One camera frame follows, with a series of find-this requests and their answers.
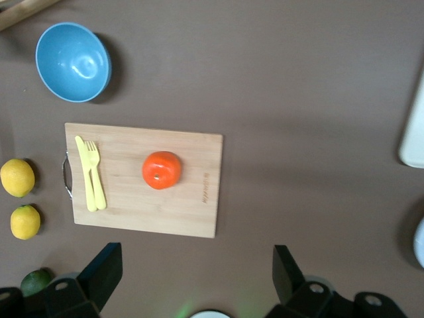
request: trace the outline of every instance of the cutting board handle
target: cutting board handle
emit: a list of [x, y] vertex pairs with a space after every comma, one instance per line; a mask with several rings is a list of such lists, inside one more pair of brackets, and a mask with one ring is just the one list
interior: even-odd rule
[[62, 162], [62, 173], [64, 175], [65, 189], [69, 194], [69, 198], [72, 200], [72, 186], [68, 185], [68, 179], [71, 174], [68, 173], [66, 167], [70, 167], [68, 151], [66, 151], [64, 161]]

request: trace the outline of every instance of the yellow knife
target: yellow knife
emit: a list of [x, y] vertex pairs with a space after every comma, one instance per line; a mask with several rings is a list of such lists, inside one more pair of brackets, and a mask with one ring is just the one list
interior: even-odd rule
[[87, 208], [88, 211], [94, 212], [97, 210], [97, 207], [95, 206], [93, 184], [90, 178], [91, 164], [88, 157], [88, 149], [80, 136], [76, 136], [75, 141], [77, 143], [79, 158], [81, 159], [82, 171], [84, 174], [85, 199], [87, 201]]

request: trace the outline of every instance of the green lime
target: green lime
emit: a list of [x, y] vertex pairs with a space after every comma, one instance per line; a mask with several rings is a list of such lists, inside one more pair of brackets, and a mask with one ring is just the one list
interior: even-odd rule
[[21, 282], [21, 291], [28, 297], [43, 290], [52, 281], [52, 276], [46, 270], [35, 270], [24, 277]]

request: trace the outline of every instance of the white object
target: white object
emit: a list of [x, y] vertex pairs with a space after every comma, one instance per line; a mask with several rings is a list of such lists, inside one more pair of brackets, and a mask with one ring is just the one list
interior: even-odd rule
[[413, 251], [419, 264], [424, 267], [424, 219], [421, 220], [415, 232]]
[[424, 72], [415, 93], [399, 156], [408, 166], [424, 168]]
[[224, 315], [223, 313], [220, 313], [219, 311], [202, 311], [200, 313], [196, 313], [195, 315], [191, 316], [191, 318], [230, 318], [227, 315]]

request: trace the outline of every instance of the white plate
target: white plate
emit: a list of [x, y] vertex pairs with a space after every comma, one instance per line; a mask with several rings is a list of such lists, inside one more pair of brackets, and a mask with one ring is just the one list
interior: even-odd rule
[[210, 310], [210, 311], [202, 311], [200, 313], [196, 313], [195, 315], [191, 316], [191, 318], [230, 318], [230, 317], [218, 311]]
[[415, 93], [399, 157], [408, 166], [424, 168], [424, 72]]

